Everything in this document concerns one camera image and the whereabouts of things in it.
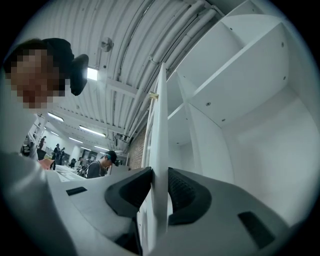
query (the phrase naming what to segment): brick wall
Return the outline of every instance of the brick wall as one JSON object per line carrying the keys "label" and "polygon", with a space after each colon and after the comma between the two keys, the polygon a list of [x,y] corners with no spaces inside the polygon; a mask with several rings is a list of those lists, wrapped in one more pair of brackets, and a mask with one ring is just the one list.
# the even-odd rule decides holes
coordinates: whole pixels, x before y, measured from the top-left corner
{"label": "brick wall", "polygon": [[129,165],[129,167],[131,169],[141,168],[142,154],[144,152],[146,129],[147,129],[147,126],[145,126],[141,130],[141,132],[139,133],[138,137],[129,146],[129,149],[128,149],[128,153],[129,153],[128,165]]}

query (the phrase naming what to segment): black rectangular slot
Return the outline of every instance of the black rectangular slot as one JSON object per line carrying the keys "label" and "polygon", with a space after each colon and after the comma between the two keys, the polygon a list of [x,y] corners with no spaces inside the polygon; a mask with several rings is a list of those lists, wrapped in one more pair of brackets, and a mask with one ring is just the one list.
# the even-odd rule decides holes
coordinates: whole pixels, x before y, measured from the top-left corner
{"label": "black rectangular slot", "polygon": [[87,189],[85,189],[83,186],[80,186],[80,187],[68,189],[68,190],[66,190],[66,193],[68,194],[68,196],[72,196],[72,195],[79,194],[79,193],[85,192],[85,191],[87,191]]}
{"label": "black rectangular slot", "polygon": [[274,235],[253,212],[243,212],[238,214],[238,217],[259,249],[266,247],[275,240]]}

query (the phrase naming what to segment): white ceiling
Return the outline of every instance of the white ceiling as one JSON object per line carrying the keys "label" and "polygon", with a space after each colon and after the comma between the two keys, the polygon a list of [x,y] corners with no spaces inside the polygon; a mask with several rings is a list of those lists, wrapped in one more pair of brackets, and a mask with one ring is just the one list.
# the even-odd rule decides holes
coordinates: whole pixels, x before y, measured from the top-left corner
{"label": "white ceiling", "polygon": [[[51,124],[66,136],[72,136],[88,145],[97,143],[108,149],[124,150],[127,143],[116,141],[115,135],[123,134],[125,127],[133,132],[133,121],[142,118],[139,108],[155,81],[159,65],[147,77],[144,93],[132,115],[130,109],[136,97],[150,56],[153,56],[164,36],[190,8],[190,1],[182,0],[54,0],[42,8],[26,25],[17,42],[30,38],[62,38],[71,43],[73,54],[87,54],[89,66],[98,69],[98,81],[89,80],[79,96],[68,94],[52,112],[64,118],[64,122],[49,119]],[[243,0],[235,1],[238,5]],[[196,23],[198,14],[188,20],[177,32],[166,49],[161,62],[165,62],[173,51],[172,46]],[[211,20],[186,47],[189,49],[216,22]],[[111,51],[101,51],[104,38],[111,38]],[[186,54],[179,55],[172,67]],[[104,139],[79,129],[83,125],[107,135]]]}

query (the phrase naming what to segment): fluorescent light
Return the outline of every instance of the fluorescent light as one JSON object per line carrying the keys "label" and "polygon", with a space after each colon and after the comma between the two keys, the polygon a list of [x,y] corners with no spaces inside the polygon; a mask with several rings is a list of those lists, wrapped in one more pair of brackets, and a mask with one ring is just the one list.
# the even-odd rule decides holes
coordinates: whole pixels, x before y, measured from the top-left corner
{"label": "fluorescent light", "polygon": [[70,137],[69,137],[69,139],[70,139],[70,140],[73,140],[73,141],[75,141],[75,142],[83,143],[82,141],[76,140],[76,139],[74,139],[74,138],[70,138]]}
{"label": "fluorescent light", "polygon": [[94,146],[95,148],[98,148],[98,149],[102,149],[102,150],[106,150],[108,151],[109,149],[106,149],[106,148],[103,148],[103,147],[99,147],[99,146]]}
{"label": "fluorescent light", "polygon": [[50,112],[48,112],[48,115],[49,115],[49,117],[52,117],[52,118],[57,119],[57,120],[59,120],[61,122],[64,122],[63,118],[61,118],[59,116],[56,116],[56,115],[54,115],[54,114],[52,114]]}
{"label": "fluorescent light", "polygon": [[85,131],[87,131],[87,132],[89,132],[89,133],[93,133],[93,134],[99,135],[99,136],[101,136],[101,137],[106,137],[106,135],[103,134],[103,133],[96,132],[96,131],[94,131],[94,130],[90,130],[90,129],[88,129],[88,128],[86,128],[86,127],[83,127],[83,126],[81,126],[81,125],[79,125],[79,128],[82,129],[82,130],[85,130]]}
{"label": "fluorescent light", "polygon": [[85,148],[85,147],[83,147],[83,146],[81,146],[80,148],[91,151],[91,149]]}
{"label": "fluorescent light", "polygon": [[98,80],[98,70],[88,67],[87,78],[92,80]]}

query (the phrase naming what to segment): light fixture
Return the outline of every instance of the light fixture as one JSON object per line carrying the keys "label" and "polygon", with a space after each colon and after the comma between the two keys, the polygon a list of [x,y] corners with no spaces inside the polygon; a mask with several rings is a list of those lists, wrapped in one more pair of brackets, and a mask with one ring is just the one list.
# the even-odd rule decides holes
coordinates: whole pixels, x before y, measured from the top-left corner
{"label": "light fixture", "polygon": [[50,113],[50,112],[48,112],[48,115],[49,115],[49,117],[52,117],[52,118],[57,119],[57,120],[59,120],[59,121],[61,121],[61,122],[64,122],[64,119],[63,119],[63,118],[61,118],[61,117],[59,117],[59,116],[56,116],[56,115],[54,115],[54,114],[52,114],[52,113]]}
{"label": "light fixture", "polygon": [[89,150],[89,151],[91,151],[91,149],[85,148],[85,147],[83,147],[83,146],[81,146],[80,148],[82,148],[82,149],[84,149],[84,150]]}
{"label": "light fixture", "polygon": [[70,137],[69,137],[69,139],[70,139],[70,140],[73,140],[73,141],[75,141],[75,142],[83,143],[82,141],[76,140],[76,139],[74,139],[74,138],[70,138]]}
{"label": "light fixture", "polygon": [[87,75],[88,79],[98,80],[98,70],[88,67]]}
{"label": "light fixture", "polygon": [[101,136],[101,137],[106,137],[105,134],[100,133],[100,132],[96,132],[96,131],[94,131],[94,130],[90,130],[90,129],[86,128],[86,127],[83,127],[82,125],[79,125],[79,128],[82,129],[82,130],[85,130],[85,131],[87,131],[87,132],[89,132],[89,133],[93,133],[93,134],[99,135],[99,136]]}
{"label": "light fixture", "polygon": [[99,147],[99,146],[94,146],[95,148],[98,148],[98,149],[102,149],[102,150],[106,150],[108,151],[109,149],[106,149],[106,148],[103,148],[103,147]]}

